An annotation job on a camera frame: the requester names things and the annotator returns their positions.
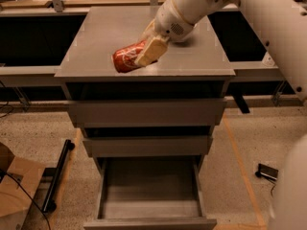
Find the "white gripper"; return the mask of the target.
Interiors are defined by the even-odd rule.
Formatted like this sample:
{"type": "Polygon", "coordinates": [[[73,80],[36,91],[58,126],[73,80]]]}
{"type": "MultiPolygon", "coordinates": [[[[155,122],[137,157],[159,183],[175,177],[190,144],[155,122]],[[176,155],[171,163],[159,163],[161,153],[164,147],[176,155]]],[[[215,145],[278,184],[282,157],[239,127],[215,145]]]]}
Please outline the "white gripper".
{"type": "Polygon", "coordinates": [[[146,67],[157,61],[166,53],[169,38],[171,41],[181,42],[193,31],[194,27],[195,25],[189,23],[179,11],[174,0],[165,1],[158,9],[155,18],[139,37],[140,41],[147,41],[137,56],[135,64],[146,67]]]}

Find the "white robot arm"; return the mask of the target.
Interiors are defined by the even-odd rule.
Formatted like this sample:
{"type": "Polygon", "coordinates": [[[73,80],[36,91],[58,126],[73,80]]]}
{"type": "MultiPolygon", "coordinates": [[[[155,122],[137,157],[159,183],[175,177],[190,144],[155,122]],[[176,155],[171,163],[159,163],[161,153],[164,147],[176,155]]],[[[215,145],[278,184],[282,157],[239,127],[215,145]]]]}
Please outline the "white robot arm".
{"type": "MultiPolygon", "coordinates": [[[[138,66],[158,60],[169,41],[181,41],[203,17],[235,3],[280,72],[307,99],[307,14],[294,0],[167,0],[142,37],[138,66]]],[[[307,230],[307,136],[290,149],[280,171],[268,230],[307,230]]]]}

